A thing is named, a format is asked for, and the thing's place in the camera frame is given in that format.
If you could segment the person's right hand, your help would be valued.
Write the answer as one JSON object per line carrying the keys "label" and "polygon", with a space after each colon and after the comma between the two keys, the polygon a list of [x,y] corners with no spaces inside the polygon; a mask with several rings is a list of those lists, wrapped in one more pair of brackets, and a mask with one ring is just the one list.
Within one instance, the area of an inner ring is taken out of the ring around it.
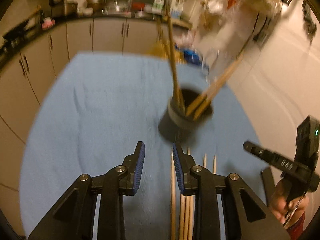
{"label": "person's right hand", "polygon": [[277,183],[268,207],[285,229],[290,228],[300,220],[309,204],[308,196],[298,197],[291,202],[287,202],[287,195],[286,184],[282,179]]}

